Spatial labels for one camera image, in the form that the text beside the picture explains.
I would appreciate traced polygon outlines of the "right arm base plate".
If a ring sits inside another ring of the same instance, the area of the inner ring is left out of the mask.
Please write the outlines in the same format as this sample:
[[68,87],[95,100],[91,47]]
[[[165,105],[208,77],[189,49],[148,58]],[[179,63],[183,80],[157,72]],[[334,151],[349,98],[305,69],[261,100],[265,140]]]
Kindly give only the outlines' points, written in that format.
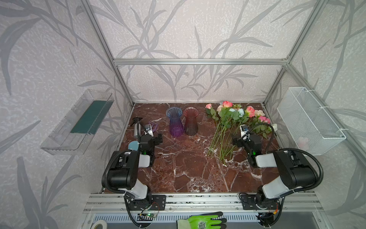
[[239,200],[243,210],[276,210],[278,209],[278,199],[267,199],[265,196],[257,194],[240,193]]

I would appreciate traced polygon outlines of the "green work glove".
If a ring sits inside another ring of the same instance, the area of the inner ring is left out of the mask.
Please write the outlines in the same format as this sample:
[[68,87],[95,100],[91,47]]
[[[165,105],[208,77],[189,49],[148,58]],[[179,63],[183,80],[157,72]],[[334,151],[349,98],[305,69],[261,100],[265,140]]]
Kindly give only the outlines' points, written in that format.
[[222,212],[206,213],[194,215],[188,219],[179,219],[177,229],[226,229],[227,219],[219,217],[223,216]]

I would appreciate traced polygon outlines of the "pink white flower bunch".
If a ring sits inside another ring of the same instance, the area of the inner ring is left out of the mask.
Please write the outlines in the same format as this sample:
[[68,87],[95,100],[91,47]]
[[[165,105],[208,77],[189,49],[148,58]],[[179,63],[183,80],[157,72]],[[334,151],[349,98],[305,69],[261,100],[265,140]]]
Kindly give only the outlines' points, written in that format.
[[[233,105],[233,108],[242,108],[242,106],[240,104],[235,104]],[[274,138],[276,125],[271,123],[270,119],[266,117],[264,111],[262,110],[257,110],[252,106],[248,106],[244,109],[244,112],[246,118],[242,125],[248,126],[249,133],[246,139],[242,139],[239,126],[237,135],[232,138],[233,145],[236,146],[236,148],[243,148],[247,153],[247,159],[249,163],[253,167],[256,167],[256,157],[266,152],[262,149],[262,140],[263,138],[269,139],[269,142],[266,146],[266,150],[268,150]]]

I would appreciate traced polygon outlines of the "aluminium front rail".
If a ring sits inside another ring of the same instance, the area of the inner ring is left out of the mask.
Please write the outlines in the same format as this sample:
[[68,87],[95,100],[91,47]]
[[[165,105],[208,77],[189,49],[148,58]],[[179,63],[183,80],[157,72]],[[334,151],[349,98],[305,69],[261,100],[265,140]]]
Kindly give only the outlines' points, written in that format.
[[[280,209],[272,204],[260,209],[251,197],[239,198],[239,193],[164,193],[152,204],[158,213],[198,213],[198,212],[268,212]],[[285,197],[283,212],[323,212],[324,209],[313,192],[300,192]],[[118,194],[91,194],[83,213],[126,213],[124,198]]]

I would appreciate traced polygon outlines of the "aluminium cage frame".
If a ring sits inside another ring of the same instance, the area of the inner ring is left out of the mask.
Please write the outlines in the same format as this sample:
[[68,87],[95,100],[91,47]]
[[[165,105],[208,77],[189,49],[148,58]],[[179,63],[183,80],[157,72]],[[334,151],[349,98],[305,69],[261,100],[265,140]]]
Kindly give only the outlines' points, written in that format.
[[320,15],[323,10],[327,6],[329,1],[316,1],[314,9],[311,11],[308,20],[306,21],[302,31],[300,32],[298,38],[296,39],[294,46],[292,47],[287,58],[282,59],[204,59],[204,58],[170,58],[170,59],[114,59],[109,47],[106,43],[106,39],[102,33],[100,26],[98,25],[97,18],[94,14],[94,10],[92,9],[89,1],[81,1],[82,9],[88,16],[88,20],[91,23],[97,38],[103,48],[103,51],[107,55],[108,63],[111,65],[112,70],[117,75],[117,78],[120,80],[120,84],[122,85],[125,92],[128,92],[127,86],[119,70],[117,69],[118,65],[280,65],[282,66],[280,73],[278,74],[275,82],[272,84],[269,93],[267,94],[265,100],[267,101],[273,94],[275,88],[278,86],[280,81],[283,78],[284,72],[288,72],[292,75],[293,79],[306,88],[311,95],[315,98],[320,105],[323,106],[325,111],[329,114],[329,116],[333,119],[333,121],[341,128],[345,128],[345,124],[340,121],[340,119],[336,116],[335,111],[331,108],[327,108],[326,102],[320,97],[318,93],[316,93],[315,89],[305,80],[299,71],[292,65],[294,61],[295,55],[300,50],[301,45],[305,42],[306,38],[310,34],[312,28],[315,26],[318,21]]

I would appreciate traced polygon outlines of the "white tape roll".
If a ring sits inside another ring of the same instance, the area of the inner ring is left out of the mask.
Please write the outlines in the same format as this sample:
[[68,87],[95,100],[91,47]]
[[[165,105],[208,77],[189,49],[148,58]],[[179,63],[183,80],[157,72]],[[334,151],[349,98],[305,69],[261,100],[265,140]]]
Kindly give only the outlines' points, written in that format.
[[108,229],[108,224],[104,220],[98,220],[91,226],[91,229]]

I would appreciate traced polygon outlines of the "small pink rose stem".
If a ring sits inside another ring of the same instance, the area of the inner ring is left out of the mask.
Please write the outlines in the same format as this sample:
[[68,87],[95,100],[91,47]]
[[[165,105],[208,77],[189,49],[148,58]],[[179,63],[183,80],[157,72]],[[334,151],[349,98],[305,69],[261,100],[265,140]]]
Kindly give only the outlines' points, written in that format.
[[207,104],[205,106],[206,114],[209,118],[213,119],[215,122],[219,120],[219,117],[217,115],[217,111],[212,107],[212,104]]

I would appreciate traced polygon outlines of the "purple scissors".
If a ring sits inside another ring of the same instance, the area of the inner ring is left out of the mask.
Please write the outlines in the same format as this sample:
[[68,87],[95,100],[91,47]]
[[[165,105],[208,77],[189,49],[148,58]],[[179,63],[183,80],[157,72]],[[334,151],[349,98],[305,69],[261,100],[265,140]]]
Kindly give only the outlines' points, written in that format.
[[159,126],[159,124],[156,122],[149,122],[149,125],[151,126],[151,130],[153,133],[158,129]]

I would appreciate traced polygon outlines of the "green circuit board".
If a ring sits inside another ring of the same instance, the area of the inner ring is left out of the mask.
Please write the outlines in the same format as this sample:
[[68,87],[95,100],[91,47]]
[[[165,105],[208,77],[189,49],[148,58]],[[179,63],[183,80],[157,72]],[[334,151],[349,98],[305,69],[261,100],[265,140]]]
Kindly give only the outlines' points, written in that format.
[[155,213],[141,213],[139,214],[139,220],[144,220],[144,221],[151,221],[155,218],[157,218],[158,216],[158,213],[155,212]]

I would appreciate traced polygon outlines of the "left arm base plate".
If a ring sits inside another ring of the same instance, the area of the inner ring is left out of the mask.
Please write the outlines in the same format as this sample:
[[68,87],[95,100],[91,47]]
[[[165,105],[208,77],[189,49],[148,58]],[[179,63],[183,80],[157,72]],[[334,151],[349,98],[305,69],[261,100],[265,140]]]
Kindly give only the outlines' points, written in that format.
[[165,210],[166,205],[166,195],[156,195],[147,196],[145,199],[140,200],[129,200],[128,202],[129,210]]

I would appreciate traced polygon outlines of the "light blue flower stem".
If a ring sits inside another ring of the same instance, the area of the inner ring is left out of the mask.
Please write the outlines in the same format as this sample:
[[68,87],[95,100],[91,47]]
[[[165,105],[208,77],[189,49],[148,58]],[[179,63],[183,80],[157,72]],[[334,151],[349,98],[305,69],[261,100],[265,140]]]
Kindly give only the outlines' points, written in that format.
[[243,108],[228,108],[225,113],[225,118],[223,119],[224,125],[224,136],[222,138],[223,142],[220,148],[220,160],[223,164],[226,164],[227,160],[232,158],[232,154],[236,148],[233,145],[232,138],[237,135],[239,131],[239,126],[245,122],[245,112]]

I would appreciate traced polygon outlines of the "pink red rose stem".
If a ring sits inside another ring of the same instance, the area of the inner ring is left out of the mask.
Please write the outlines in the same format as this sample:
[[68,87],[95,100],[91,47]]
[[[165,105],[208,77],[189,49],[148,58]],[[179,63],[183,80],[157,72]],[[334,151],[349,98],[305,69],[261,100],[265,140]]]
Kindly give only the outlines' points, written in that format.
[[220,161],[224,162],[225,161],[225,157],[227,155],[227,151],[228,151],[228,131],[231,129],[232,124],[233,124],[233,115],[235,110],[233,109],[233,103],[229,102],[229,101],[224,101],[223,102],[223,106],[226,109],[226,111],[223,111],[223,114],[225,114],[225,128],[226,131],[223,135],[220,147],[217,149],[217,155],[218,158],[220,159]]

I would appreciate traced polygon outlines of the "clear plastic wall shelf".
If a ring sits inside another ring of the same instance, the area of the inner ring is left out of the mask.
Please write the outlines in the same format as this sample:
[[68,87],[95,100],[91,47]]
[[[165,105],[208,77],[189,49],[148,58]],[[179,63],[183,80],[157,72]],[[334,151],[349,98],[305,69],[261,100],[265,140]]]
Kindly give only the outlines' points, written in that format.
[[87,89],[41,144],[51,155],[83,155],[114,102],[110,92]]

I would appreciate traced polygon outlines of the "red glass vase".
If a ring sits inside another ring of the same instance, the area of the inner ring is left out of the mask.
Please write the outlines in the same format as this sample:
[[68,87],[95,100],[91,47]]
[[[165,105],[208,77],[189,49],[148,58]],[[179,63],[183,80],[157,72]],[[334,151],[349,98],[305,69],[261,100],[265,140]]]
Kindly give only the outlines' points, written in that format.
[[188,107],[184,110],[185,133],[189,136],[193,136],[198,132],[198,124],[196,120],[198,115],[198,110],[194,107]]

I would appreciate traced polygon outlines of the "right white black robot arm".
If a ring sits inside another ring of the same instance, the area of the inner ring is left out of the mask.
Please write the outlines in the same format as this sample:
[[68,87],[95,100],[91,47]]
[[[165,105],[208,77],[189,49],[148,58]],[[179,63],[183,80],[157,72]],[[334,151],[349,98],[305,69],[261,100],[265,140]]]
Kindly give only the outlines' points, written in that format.
[[279,176],[258,188],[256,194],[240,194],[245,209],[266,210],[280,199],[293,193],[318,187],[324,179],[320,162],[310,153],[297,148],[282,148],[262,153],[261,137],[252,133],[247,125],[241,125],[240,137],[233,137],[233,145],[243,148],[250,166],[277,168]]

